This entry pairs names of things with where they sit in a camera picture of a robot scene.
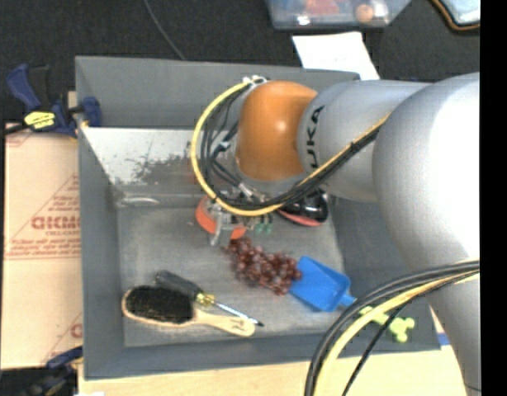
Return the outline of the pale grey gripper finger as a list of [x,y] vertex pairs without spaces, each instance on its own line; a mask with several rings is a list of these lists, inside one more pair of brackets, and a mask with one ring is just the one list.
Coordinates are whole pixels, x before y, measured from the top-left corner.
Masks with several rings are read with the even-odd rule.
[[210,245],[214,247],[226,247],[229,243],[228,226],[220,219],[216,223],[216,231],[210,237]]

